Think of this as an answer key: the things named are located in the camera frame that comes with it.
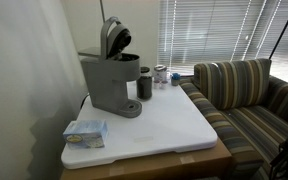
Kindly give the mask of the blue tea box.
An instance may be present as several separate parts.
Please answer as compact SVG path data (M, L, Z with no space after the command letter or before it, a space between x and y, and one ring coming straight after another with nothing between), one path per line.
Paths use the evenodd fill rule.
M63 138L71 149L103 148L108 135L105 120L71 121Z

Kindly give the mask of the black lamp pole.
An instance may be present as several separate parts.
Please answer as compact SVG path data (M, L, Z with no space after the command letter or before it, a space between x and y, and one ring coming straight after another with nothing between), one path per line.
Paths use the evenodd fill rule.
M279 37L278 37L278 39L277 39L277 41L276 41L276 43L275 43L275 45L274 45L274 48L272 49L272 51L271 51L270 56L269 56L268 59L270 59L270 60L272 59L272 57L273 57L273 55L274 55L274 53L275 53L275 51L276 51L276 49L277 49L277 47L278 47L278 45L279 45L282 37L283 37L283 35L284 35L287 27L288 27L288 19L287 19L287 21L286 21L286 23L285 23L285 25L284 25L284 27L283 27L283 29L282 29Z

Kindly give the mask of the cardboard box under board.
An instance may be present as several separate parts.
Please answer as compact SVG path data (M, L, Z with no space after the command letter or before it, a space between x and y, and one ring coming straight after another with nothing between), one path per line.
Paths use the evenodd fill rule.
M60 180L192 180L223 177L232 155L220 139L210 149L164 153L81 169L64 169Z

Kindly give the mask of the dark glass jar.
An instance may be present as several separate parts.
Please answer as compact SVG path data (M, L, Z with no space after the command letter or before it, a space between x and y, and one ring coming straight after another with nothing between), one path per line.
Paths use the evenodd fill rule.
M149 67L143 66L140 70L140 78L136 81L137 97L148 100L152 97L152 75Z

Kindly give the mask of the thin metal pole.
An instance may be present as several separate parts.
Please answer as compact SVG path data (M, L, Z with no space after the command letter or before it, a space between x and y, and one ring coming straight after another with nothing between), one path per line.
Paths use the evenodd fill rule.
M106 21L103 0L99 0L103 24Z

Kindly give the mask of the striped sofa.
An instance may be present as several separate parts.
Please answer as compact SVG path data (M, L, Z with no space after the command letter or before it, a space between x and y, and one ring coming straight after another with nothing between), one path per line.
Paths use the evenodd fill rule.
M180 86L232 155L223 178L266 180L288 140L288 83L269 59L199 63Z

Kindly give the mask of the grey coffeemaker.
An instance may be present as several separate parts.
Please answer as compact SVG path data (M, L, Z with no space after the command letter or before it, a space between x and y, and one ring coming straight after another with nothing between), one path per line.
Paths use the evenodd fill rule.
M123 53L131 42L130 31L112 16L104 22L100 40L100 55L81 61L92 105L123 117L137 117L142 105L128 98L127 83L140 78L140 57Z

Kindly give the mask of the white table board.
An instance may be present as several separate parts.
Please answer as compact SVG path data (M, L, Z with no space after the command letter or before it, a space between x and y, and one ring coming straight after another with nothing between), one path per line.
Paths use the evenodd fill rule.
M142 103L142 113L125 118L92 106L86 99L78 118L104 120L108 136L103 148L73 150L61 155L68 169L110 164L117 160L165 152L212 148L217 133L179 86L154 88L152 98Z

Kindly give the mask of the clear jar with lid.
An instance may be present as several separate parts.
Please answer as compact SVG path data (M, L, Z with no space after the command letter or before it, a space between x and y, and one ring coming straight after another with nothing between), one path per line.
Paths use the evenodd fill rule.
M154 67L154 80L165 82L167 80L167 67L165 65L156 65Z

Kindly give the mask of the white window blinds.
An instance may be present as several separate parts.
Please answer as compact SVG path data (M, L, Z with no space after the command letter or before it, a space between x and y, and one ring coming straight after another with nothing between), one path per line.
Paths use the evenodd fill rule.
M161 0L158 62L193 73L197 63L269 58L288 19L288 0ZM288 27L270 74L288 82Z

